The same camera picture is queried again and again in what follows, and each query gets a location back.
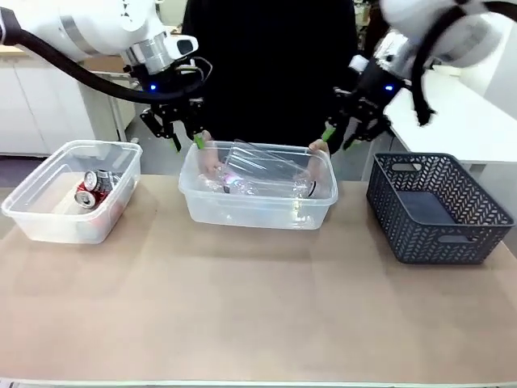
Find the white cabinet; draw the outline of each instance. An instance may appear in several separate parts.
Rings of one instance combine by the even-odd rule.
[[[134,104],[110,103],[31,57],[0,61],[0,85],[0,154],[46,155],[77,139],[116,141],[135,116]]]
[[[0,153],[46,154],[12,62],[0,61]]]

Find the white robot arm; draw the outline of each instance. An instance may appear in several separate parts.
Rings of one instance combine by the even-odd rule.
[[[190,66],[200,77],[184,86],[181,60],[198,49],[197,40],[172,36],[160,22],[154,0],[11,1],[9,6],[7,1],[0,0],[0,44],[21,45],[97,91],[154,104],[162,111],[161,104],[185,99],[204,83],[204,72]],[[380,0],[380,4],[394,29],[378,46],[355,90],[340,95],[346,96],[350,116],[359,115],[361,108],[373,112],[365,121],[379,116],[410,80],[415,111],[420,123],[426,124],[432,113],[422,91],[427,60],[438,57],[454,66],[474,65],[501,40],[489,11],[517,21],[517,0]],[[121,55],[144,90],[123,88],[76,63],[102,55]],[[160,91],[149,87],[154,80]],[[164,122],[173,119],[162,117]]]
[[[172,36],[156,13],[154,0],[58,0],[16,2],[20,27],[73,61],[122,55],[150,74],[198,49],[192,36]],[[2,26],[2,43],[9,36]]]
[[[434,58],[456,67],[475,65],[502,39],[490,12],[517,21],[517,0],[380,0],[380,7],[392,29],[370,61],[353,61],[352,67],[360,64],[356,88],[336,90],[341,116],[330,123],[339,127],[348,116],[359,121],[345,149],[354,140],[371,141],[390,130],[384,109],[404,87],[411,90],[420,125],[427,124],[434,114],[422,89],[427,65]]]
[[[154,0],[0,0],[0,44],[18,45],[85,85],[136,103],[170,103],[204,83],[204,72],[185,85],[181,60],[198,49],[192,36],[172,36],[157,16]],[[121,55],[142,86],[158,78],[160,91],[135,91],[83,69],[88,57]]]

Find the black shirt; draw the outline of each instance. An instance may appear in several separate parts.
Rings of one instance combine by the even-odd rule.
[[[202,96],[216,140],[308,146],[325,130],[333,87],[353,86],[352,0],[189,0],[183,33],[213,64]]]

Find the plastic storage container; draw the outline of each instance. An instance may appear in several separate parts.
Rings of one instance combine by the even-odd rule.
[[[447,154],[377,154],[367,198],[406,264],[480,264],[514,226]]]
[[[338,185],[330,158],[305,147],[263,145],[257,147],[307,167],[317,177],[317,198],[293,199],[269,196],[240,196],[207,190],[200,176],[204,160],[213,157],[225,163],[232,142],[214,141],[198,150],[189,149],[179,176],[179,190],[187,199],[194,221],[257,228],[314,230],[321,227],[329,207],[338,200]]]
[[[140,179],[142,149],[133,143],[72,141],[36,168],[2,203],[32,240],[98,244],[124,211]],[[119,184],[94,211],[75,203],[88,170],[122,174]]]

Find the table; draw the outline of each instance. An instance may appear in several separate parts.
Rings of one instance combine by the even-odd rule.
[[[452,154],[477,173],[491,163],[517,162],[517,121],[489,103],[458,78],[428,71],[424,91],[437,111],[420,127],[408,90],[402,90],[385,113],[393,132],[409,152]],[[371,156],[380,148],[370,148]]]
[[[0,242],[0,376],[53,384],[404,386],[517,382],[517,260],[398,263],[365,183],[320,230],[193,222],[143,176],[93,247]]]

